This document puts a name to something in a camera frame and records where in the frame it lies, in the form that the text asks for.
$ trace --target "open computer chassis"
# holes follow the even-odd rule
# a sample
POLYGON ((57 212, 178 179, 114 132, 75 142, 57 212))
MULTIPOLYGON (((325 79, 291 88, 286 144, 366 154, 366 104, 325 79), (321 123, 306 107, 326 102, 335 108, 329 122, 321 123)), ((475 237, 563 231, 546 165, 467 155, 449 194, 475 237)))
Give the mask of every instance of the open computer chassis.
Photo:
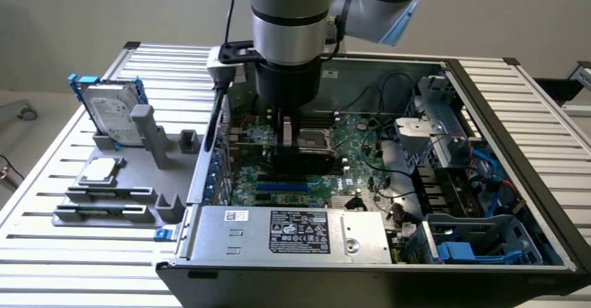
POLYGON ((511 307, 590 283, 587 243, 458 60, 325 63, 295 156, 247 75, 158 265, 185 307, 511 307))

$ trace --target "power supply label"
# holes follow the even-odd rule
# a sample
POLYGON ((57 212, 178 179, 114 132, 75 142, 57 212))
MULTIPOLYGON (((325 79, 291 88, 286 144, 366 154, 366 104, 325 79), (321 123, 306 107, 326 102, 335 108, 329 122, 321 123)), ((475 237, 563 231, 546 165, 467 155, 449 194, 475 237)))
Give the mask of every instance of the power supply label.
POLYGON ((269 249, 279 254, 330 254, 326 212, 271 211, 269 249))

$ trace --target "white wall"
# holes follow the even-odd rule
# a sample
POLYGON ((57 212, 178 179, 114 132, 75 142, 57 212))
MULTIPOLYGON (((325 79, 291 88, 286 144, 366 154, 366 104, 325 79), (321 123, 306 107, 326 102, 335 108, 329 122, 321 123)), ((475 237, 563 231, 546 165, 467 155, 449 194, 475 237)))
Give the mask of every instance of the white wall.
MULTIPOLYGON (((397 48, 349 51, 513 56, 538 76, 591 60, 591 0, 422 0, 397 48)), ((213 45, 230 0, 0 0, 0 89, 67 91, 70 72, 101 75, 129 40, 213 45)), ((231 38, 251 38, 238 0, 231 38)))

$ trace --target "caster wheel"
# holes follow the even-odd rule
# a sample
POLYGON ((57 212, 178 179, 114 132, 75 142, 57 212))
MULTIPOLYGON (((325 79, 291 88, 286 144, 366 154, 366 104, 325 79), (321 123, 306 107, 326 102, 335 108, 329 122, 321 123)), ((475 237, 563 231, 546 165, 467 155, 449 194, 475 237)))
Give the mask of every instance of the caster wheel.
POLYGON ((38 118, 38 111, 35 111, 31 107, 26 107, 21 110, 21 116, 25 121, 33 121, 38 118))

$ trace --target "metal slatted platform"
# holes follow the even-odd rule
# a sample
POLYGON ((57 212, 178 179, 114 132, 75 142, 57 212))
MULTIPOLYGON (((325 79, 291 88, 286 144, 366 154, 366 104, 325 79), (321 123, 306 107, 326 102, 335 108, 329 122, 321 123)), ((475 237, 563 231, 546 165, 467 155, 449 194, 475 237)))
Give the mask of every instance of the metal slatted platform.
MULTIPOLYGON (((158 124, 170 133, 206 131, 214 100, 207 55, 203 47, 142 44, 122 52, 105 76, 142 77, 158 124)), ((573 136, 573 128, 515 67, 501 59, 459 60, 591 241, 591 156, 585 141, 573 136)), ((94 131, 81 108, 0 212, 0 307, 181 307, 153 266, 173 255, 175 244, 155 243, 154 230, 58 228, 51 223, 94 150, 94 131)), ((573 300, 573 307, 586 307, 590 298, 587 288, 567 298, 542 300, 573 300)), ((557 305, 533 301, 523 306, 557 305)))

